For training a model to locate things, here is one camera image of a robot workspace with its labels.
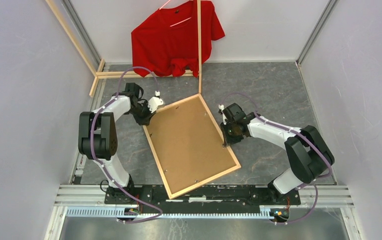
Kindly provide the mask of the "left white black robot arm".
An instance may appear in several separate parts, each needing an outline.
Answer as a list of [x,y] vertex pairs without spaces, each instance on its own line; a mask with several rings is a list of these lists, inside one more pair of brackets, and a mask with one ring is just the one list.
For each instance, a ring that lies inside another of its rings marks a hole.
[[118,189],[116,196],[124,204],[135,200],[136,190],[132,177],[117,155],[116,121],[123,115],[132,115],[138,125],[147,126],[156,111],[164,105],[160,91],[155,91],[149,100],[143,98],[143,93],[141,86],[129,82],[124,91],[115,93],[100,108],[79,115],[79,152],[98,165],[108,185]]

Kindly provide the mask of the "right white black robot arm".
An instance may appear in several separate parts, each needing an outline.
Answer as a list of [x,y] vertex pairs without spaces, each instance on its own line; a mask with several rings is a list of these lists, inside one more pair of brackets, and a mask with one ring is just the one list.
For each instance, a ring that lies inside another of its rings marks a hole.
[[218,108],[225,147],[244,138],[258,138],[285,150],[290,167],[268,184],[270,202],[280,204],[290,191],[332,174],[335,158],[316,127],[291,127],[256,112],[246,114],[236,103],[228,107],[221,104]]

